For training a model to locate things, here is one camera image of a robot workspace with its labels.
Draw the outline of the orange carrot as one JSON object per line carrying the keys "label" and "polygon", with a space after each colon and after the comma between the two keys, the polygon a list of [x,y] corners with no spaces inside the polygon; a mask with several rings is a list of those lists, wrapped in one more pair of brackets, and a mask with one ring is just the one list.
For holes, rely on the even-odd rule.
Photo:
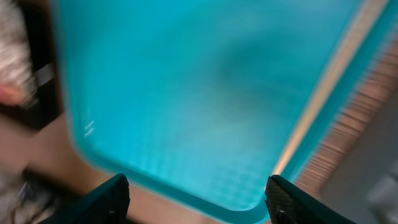
{"label": "orange carrot", "polygon": [[1,84],[1,104],[8,106],[23,105],[28,99],[28,95],[19,87]]}

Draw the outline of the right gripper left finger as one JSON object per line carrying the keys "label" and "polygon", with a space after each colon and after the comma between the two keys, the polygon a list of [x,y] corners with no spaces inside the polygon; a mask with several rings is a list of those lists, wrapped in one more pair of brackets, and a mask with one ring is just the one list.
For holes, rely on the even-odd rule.
{"label": "right gripper left finger", "polygon": [[129,182],[124,174],[116,174],[40,224],[126,223],[129,203]]}

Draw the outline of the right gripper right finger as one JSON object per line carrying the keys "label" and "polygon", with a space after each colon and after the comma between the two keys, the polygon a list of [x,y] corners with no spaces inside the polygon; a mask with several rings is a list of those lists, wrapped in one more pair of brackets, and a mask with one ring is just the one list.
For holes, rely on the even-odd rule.
{"label": "right gripper right finger", "polygon": [[354,224],[280,175],[272,175],[265,189],[272,224]]}

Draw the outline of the wooden chopstick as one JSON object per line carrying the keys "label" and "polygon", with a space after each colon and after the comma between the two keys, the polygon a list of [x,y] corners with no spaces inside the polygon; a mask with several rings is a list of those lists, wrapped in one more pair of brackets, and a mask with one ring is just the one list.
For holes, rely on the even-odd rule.
{"label": "wooden chopstick", "polygon": [[274,166],[273,174],[281,174],[287,167],[300,143],[315,123],[315,119],[320,114],[334,87],[343,76],[343,72],[347,69],[389,3],[390,0],[365,0],[361,3],[359,10],[355,13],[353,20],[349,23],[348,28],[346,28],[341,40],[338,42],[320,81],[318,81],[300,119],[285,144],[284,150]]}

